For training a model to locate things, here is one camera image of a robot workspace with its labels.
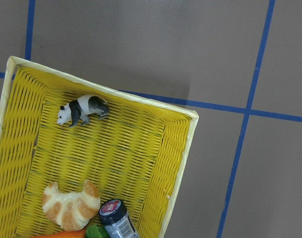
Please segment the yellow woven plastic basket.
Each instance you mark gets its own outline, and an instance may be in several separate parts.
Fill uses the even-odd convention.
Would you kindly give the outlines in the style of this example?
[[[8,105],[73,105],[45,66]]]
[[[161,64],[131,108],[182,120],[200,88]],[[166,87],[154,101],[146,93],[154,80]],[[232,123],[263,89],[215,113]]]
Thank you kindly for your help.
[[[93,94],[103,119],[58,125],[60,106]],[[60,227],[41,207],[44,188],[80,191],[86,179],[102,201],[124,200],[143,238],[168,227],[199,116],[11,56],[0,98],[0,238],[52,234]]]

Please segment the toy panda figurine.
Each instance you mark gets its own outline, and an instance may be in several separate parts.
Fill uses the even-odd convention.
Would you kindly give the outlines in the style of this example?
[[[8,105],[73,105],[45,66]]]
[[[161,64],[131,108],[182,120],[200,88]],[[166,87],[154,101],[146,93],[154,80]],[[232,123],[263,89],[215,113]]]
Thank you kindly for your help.
[[[109,113],[110,108],[105,100],[97,95],[86,94],[70,101],[65,106],[60,106],[56,123],[63,125],[71,121],[69,127],[74,127],[81,120],[81,125],[86,125],[90,122],[89,115],[97,114],[99,119],[103,119]]]

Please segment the small dark labelled bottle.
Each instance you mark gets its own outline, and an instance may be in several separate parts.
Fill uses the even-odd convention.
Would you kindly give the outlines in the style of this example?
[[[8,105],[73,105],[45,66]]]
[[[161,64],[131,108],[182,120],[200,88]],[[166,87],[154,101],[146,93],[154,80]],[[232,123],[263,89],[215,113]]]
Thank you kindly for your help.
[[[129,212],[123,200],[111,199],[105,202],[100,210],[101,223],[110,238],[139,238]]]

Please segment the toy croissant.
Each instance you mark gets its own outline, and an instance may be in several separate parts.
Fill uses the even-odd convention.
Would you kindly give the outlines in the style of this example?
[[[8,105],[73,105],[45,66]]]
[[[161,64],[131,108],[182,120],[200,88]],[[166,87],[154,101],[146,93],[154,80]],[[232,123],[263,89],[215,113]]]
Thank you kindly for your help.
[[[81,192],[63,193],[58,183],[53,182],[44,189],[41,204],[50,221],[64,231],[74,232],[83,229],[97,215],[101,198],[98,188],[88,179]]]

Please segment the toy orange carrot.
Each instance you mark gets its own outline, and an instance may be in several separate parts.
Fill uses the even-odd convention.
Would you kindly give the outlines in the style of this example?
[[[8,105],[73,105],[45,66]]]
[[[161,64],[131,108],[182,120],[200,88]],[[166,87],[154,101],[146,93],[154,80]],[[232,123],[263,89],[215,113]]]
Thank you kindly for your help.
[[[109,238],[110,235],[105,230],[104,227],[99,227],[97,225],[91,225],[86,229],[82,229],[75,232],[58,232],[49,235],[39,235],[33,238]]]

